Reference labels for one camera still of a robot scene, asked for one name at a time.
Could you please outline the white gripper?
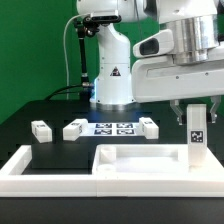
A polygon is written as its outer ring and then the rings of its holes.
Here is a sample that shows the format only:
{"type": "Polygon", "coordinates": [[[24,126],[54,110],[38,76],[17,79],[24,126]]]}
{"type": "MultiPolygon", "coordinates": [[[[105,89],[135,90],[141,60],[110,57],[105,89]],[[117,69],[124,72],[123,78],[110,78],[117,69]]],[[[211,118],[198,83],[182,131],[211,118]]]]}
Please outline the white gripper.
{"type": "Polygon", "coordinates": [[[168,56],[138,60],[132,67],[132,91],[139,103],[170,101],[170,107],[183,124],[183,111],[177,99],[211,96],[211,122],[224,95],[224,59],[177,66],[168,56]]]}

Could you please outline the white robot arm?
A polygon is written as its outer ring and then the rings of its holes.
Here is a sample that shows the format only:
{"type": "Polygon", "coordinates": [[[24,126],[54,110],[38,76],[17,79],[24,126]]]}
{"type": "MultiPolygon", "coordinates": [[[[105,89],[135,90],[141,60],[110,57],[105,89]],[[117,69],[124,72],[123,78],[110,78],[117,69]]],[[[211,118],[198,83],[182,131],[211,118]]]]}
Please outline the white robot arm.
{"type": "Polygon", "coordinates": [[[206,116],[216,120],[224,95],[224,40],[217,30],[224,0],[77,0],[76,6],[84,34],[98,39],[93,106],[119,110],[168,101],[183,122],[179,101],[209,96],[213,106],[206,116]],[[160,30],[135,45],[114,28],[148,17],[160,30]]]}

